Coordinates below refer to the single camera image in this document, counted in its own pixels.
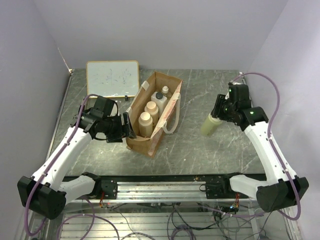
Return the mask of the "green bottle white cap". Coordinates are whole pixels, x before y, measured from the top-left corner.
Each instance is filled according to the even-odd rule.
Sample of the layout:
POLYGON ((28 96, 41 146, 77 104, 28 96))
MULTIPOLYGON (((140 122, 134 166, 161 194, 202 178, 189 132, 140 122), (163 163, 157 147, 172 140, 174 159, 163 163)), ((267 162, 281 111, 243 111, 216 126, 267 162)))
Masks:
POLYGON ((212 117, 212 115, 209 113, 200 128, 200 133, 203 136, 210 137, 221 124, 222 120, 220 120, 219 118, 212 117))

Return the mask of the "beige bottle front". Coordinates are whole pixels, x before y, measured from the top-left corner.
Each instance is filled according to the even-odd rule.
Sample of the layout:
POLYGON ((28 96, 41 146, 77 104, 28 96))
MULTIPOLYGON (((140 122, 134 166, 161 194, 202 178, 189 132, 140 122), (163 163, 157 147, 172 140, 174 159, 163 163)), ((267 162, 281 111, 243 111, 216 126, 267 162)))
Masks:
POLYGON ((142 137, 150 138, 153 133, 153 119, 148 112, 142 112, 138 119, 139 132, 142 137))

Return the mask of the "beige bottle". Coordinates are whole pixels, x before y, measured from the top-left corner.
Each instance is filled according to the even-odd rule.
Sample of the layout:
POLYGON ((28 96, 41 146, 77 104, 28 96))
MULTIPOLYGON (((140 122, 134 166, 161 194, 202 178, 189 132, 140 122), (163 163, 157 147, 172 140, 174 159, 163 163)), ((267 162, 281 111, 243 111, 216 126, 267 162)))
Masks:
POLYGON ((138 119, 139 132, 142 137, 150 138, 153 133, 153 119, 148 112, 142 112, 138 119))
POLYGON ((159 108, 154 101, 149 101, 144 107, 144 111, 152 117, 152 125, 155 127, 159 120, 159 108))

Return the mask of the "brown canvas tote bag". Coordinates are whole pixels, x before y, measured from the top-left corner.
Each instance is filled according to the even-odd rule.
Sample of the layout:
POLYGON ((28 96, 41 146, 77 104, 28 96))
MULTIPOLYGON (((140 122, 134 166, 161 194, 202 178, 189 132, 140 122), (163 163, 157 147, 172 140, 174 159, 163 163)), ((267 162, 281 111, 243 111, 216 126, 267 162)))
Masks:
POLYGON ((165 134, 179 123, 183 80, 154 72, 145 80, 127 109, 136 138, 125 139, 127 148, 154 157, 165 134))

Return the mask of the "white square bottle black cap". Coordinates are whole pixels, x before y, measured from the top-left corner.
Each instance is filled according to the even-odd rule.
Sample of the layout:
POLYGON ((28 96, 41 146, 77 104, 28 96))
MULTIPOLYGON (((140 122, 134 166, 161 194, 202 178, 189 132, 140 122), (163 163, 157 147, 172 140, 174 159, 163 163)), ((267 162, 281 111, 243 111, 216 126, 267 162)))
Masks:
POLYGON ((159 117, 161 117, 161 115, 163 114, 167 106, 168 98, 165 95, 163 95, 161 92, 155 91, 151 95, 151 101, 155 102, 156 106, 158 107, 158 115, 159 117))

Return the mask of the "small white round bottle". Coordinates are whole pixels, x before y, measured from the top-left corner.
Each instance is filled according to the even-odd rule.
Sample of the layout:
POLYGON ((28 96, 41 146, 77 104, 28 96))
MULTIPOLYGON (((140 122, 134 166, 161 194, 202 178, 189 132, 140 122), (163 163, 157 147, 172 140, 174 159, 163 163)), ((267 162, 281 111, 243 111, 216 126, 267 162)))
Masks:
POLYGON ((168 100, 172 97, 169 87, 166 85, 162 87, 161 93, 166 96, 168 100))

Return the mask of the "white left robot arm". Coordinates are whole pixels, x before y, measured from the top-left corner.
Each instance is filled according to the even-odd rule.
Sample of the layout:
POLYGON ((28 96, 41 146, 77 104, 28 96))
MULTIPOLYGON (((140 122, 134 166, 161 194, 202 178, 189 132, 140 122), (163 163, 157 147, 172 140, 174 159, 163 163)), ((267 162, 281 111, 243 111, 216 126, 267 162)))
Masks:
POLYGON ((107 116, 104 113, 82 112, 73 123, 57 149, 31 176, 21 177, 17 188, 22 205, 43 217, 57 218, 65 205, 82 196, 98 198, 102 193, 99 176, 84 172, 74 180, 64 182, 67 171, 81 151, 102 133, 107 143, 121 143, 124 138, 135 138, 129 113, 107 116))

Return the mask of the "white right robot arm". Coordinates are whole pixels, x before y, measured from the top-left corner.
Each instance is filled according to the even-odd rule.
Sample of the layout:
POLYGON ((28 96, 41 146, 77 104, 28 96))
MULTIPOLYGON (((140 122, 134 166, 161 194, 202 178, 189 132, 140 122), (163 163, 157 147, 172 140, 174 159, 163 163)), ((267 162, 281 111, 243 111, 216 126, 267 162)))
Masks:
POLYGON ((226 198, 237 192, 257 201, 267 212, 298 205, 309 187, 305 177, 298 177, 279 150, 270 132, 270 121, 261 107, 252 107, 249 97, 243 101, 226 98, 218 94, 214 108, 209 116, 217 122, 232 122, 251 141, 265 173, 265 180, 256 180, 245 174, 235 172, 224 176, 220 186, 226 198))

